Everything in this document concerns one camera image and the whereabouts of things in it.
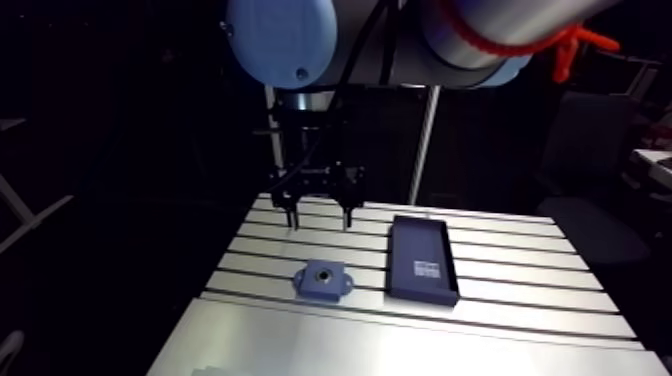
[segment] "circular hole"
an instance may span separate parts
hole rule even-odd
[[[300,81],[305,80],[308,78],[308,71],[305,70],[304,68],[299,68],[296,70],[296,78]]]
[[[315,273],[315,279],[322,283],[327,283],[331,279],[331,271],[327,269],[320,270]]]

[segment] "label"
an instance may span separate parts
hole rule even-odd
[[[441,278],[439,264],[427,261],[413,261],[413,271],[416,277]]]

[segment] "red cable tie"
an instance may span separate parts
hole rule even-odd
[[[562,83],[570,75],[570,68],[579,48],[579,40],[596,45],[605,50],[618,51],[620,44],[608,37],[584,29],[580,24],[568,26],[548,38],[524,46],[509,46],[493,42],[481,36],[459,15],[453,0],[435,0],[439,2],[441,13],[453,27],[455,32],[471,46],[489,54],[514,57],[532,55],[548,47],[556,45],[555,70],[553,79]]]

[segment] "rectangular tray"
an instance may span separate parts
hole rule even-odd
[[[454,306],[460,298],[443,221],[395,216],[390,229],[390,296]]]

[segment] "blue mounting bracket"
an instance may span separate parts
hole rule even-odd
[[[307,299],[338,302],[352,291],[354,281],[342,262],[308,260],[294,275],[296,293]]]

